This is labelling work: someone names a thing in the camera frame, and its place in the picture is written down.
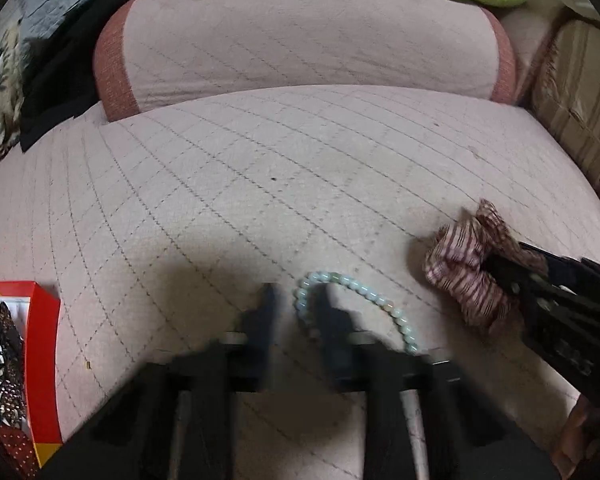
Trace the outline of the person's right hand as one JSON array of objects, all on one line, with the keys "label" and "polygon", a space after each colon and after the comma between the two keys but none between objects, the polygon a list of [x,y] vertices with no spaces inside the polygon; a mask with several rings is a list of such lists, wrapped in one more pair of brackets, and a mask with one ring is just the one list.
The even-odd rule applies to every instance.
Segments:
[{"label": "person's right hand", "polygon": [[560,478],[569,479],[576,470],[578,463],[585,456],[586,443],[584,426],[600,411],[585,397],[579,396],[573,405],[565,425],[558,437],[550,459],[557,468]]}]

